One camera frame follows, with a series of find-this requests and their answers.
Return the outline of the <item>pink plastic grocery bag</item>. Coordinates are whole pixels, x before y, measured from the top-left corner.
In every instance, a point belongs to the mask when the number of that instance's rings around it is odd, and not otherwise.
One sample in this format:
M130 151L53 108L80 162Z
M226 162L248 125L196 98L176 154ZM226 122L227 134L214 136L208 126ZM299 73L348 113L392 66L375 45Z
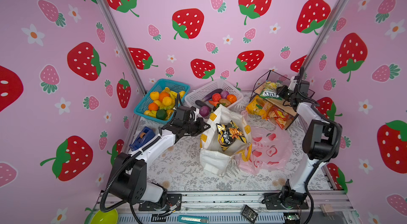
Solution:
M284 171L294 148L288 132L258 115L247 111L241 114L251 126L252 148L243 154L250 157L248 161L236 160L239 169L251 175L260 171Z

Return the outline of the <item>black yellow snack bag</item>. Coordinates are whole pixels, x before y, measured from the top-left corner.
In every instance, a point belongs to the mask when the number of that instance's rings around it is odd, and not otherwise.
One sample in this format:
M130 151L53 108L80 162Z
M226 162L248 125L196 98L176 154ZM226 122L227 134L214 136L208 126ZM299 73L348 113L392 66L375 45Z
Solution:
M248 143L244 133L235 122L231 121L228 124L216 124L216 126L218 143L223 151L226 151L235 142Z

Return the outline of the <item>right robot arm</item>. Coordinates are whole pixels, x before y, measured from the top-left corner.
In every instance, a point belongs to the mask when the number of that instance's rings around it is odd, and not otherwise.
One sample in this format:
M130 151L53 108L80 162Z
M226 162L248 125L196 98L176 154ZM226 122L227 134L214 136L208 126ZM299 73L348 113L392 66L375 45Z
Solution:
M319 104L308 97L308 89L309 83L296 76L289 87L282 86L277 90L277 94L290 103L300 121L306 125L302 142L303 159L280 194L285 208L300 206L310 197L308 185L313 176L339 153L342 126L318 111Z

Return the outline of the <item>white canvas tote bag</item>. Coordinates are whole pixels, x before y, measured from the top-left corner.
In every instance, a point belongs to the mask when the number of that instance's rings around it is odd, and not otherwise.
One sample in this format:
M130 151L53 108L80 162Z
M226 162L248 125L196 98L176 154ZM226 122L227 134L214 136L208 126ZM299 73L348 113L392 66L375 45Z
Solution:
M233 157L241 155L244 162L250 160L251 126L244 116L220 106L207 123L209 129L200 136L200 163L204 170L223 175Z

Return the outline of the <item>green Fox's candy bag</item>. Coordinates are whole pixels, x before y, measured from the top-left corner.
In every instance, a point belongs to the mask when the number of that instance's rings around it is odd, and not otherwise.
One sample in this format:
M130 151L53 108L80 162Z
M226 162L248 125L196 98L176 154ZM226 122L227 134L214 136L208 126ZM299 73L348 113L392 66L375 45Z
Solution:
M259 96L263 99L282 100L282 98L277 94L277 88L281 86L281 83L266 81L265 86Z

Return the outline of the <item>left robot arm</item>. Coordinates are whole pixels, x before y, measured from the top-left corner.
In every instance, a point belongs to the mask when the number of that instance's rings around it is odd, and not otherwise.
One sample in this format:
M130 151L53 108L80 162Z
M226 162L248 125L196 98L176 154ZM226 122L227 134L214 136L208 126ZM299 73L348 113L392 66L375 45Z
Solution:
M179 106L173 118L153 139L130 154L120 153L113 164L107 187L100 201L101 212L109 212L128 203L152 203L158 209L167 204L167 190L147 181L149 165L183 137L196 137L207 129L195 107Z

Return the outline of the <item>orange carrot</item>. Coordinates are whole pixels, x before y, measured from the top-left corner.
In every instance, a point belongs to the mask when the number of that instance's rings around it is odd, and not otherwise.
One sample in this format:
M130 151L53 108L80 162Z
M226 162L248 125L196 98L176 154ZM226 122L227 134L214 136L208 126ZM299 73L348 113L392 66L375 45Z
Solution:
M211 105L213 105L215 108L217 108L219 106L219 102L215 102L215 101L208 101Z

